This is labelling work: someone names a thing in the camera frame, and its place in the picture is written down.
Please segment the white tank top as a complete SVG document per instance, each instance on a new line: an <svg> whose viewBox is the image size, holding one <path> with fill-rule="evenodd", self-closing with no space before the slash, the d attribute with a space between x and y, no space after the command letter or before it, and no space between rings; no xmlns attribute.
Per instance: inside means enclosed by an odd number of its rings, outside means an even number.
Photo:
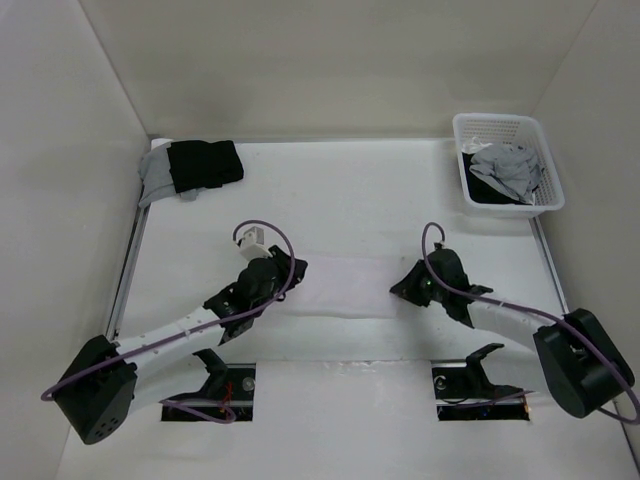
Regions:
<svg viewBox="0 0 640 480"><path fill-rule="evenodd" d="M390 293L408 272L398 257L310 255L303 280L276 310L291 316L392 319L399 300Z"/></svg>

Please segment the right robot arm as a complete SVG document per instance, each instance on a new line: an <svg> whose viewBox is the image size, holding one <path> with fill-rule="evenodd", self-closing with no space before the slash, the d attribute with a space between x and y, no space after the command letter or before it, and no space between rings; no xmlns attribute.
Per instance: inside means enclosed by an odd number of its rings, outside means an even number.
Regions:
<svg viewBox="0 0 640 480"><path fill-rule="evenodd" d="M457 253L441 243L417 261L390 293L415 306L440 304L471 329L496 333L534 354L531 389L544 392L575 418L584 418L627 393L635 406L635 377L598 318L578 308L562 317L503 300L469 281Z"/></svg>

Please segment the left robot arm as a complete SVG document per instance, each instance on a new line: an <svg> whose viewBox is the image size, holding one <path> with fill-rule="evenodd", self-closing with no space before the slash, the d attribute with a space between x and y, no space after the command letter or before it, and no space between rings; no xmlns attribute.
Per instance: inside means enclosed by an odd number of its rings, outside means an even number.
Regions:
<svg viewBox="0 0 640 480"><path fill-rule="evenodd" d="M215 347L249 331L269 306L284 301L307 268L306 260L272 246L183 318L126 339L91 338L43 397L86 445L108 438L137 408L214 398L227 375Z"/></svg>

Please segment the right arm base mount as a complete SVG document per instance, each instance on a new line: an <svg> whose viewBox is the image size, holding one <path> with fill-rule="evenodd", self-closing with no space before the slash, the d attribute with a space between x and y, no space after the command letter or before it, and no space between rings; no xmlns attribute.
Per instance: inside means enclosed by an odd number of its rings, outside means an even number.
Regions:
<svg viewBox="0 0 640 480"><path fill-rule="evenodd" d="M529 421L525 391L491 383L482 361L503 344L491 343L464 360L431 364L439 421Z"/></svg>

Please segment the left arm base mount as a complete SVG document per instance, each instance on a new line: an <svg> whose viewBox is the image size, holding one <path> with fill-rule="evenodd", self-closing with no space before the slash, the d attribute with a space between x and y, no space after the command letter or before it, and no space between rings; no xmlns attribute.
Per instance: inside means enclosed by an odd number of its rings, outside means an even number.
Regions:
<svg viewBox="0 0 640 480"><path fill-rule="evenodd" d="M163 405L162 422L201 422L203 415L217 422L251 422L253 419L257 366L255 363L225 363L213 350L201 350L187 360L195 365L202 381L191 382L189 388L170 398L196 414Z"/></svg>

